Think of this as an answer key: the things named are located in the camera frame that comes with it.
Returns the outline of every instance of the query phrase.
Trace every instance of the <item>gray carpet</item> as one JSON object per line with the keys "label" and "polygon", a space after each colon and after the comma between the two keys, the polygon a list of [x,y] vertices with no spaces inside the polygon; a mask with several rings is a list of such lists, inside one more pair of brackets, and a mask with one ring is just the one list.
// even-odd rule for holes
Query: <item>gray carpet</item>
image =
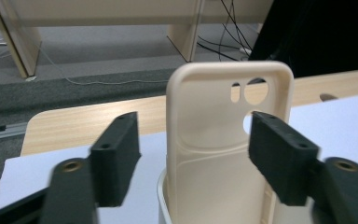
{"label": "gray carpet", "polygon": [[[168,80],[173,69],[131,72],[92,77],[75,77],[81,83],[93,81],[124,82],[129,80]],[[165,94],[166,82],[124,85],[79,86],[65,79],[0,85],[0,125],[27,122],[42,111],[116,102]],[[0,139],[0,177],[5,160],[21,153],[23,135]]]}

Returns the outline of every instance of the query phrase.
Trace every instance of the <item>wooden table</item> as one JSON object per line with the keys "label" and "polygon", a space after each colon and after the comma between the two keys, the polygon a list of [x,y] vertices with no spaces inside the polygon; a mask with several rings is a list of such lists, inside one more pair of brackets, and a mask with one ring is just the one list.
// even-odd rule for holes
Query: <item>wooden table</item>
{"label": "wooden table", "polygon": [[[247,87],[252,97],[266,86]],[[358,95],[358,71],[295,80],[292,105],[320,103],[321,94]],[[92,144],[117,116],[138,111],[140,134],[165,131],[165,96],[42,112],[28,123],[21,155]]]}

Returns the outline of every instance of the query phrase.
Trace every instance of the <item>wooden desk leg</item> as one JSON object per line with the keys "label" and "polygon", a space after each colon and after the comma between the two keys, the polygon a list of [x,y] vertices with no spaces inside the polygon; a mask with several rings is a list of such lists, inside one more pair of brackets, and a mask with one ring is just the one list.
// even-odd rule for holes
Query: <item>wooden desk leg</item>
{"label": "wooden desk leg", "polygon": [[33,76],[41,43],[37,28],[22,26],[10,3],[0,0],[0,29],[21,76]]}
{"label": "wooden desk leg", "polygon": [[194,61],[197,46],[198,26],[204,0],[198,0],[192,24],[173,24],[168,28],[168,38],[179,50],[187,62]]}

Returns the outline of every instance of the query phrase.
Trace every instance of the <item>white paper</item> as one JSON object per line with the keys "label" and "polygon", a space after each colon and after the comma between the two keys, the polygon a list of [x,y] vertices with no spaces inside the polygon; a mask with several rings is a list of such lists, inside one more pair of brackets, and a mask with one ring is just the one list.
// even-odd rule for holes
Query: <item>white paper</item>
{"label": "white paper", "polygon": [[[322,149],[321,159],[334,156],[358,162],[358,96],[296,107],[291,111],[289,123]],[[143,135],[140,145],[143,156],[138,161],[125,202],[119,208],[100,208],[102,224],[158,223],[157,182],[165,168],[166,134]],[[0,208],[45,188],[49,173],[57,163],[73,157],[85,158],[88,148],[76,147],[7,160],[0,182]],[[295,218],[292,218],[294,222],[285,219],[291,217],[291,213],[276,217],[276,220],[298,223]],[[302,217],[299,220],[307,223]]]}

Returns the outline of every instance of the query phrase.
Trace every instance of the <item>beige phone case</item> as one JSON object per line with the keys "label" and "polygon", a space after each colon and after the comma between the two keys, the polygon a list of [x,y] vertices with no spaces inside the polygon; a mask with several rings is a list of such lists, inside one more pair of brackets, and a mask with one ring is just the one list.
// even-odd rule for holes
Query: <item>beige phone case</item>
{"label": "beige phone case", "polygon": [[[259,104],[244,94],[255,78],[268,85]],[[293,74],[283,63],[189,63],[173,73],[165,199],[173,224],[271,222],[275,198],[249,160],[243,121],[254,110],[287,121],[292,90]]]}

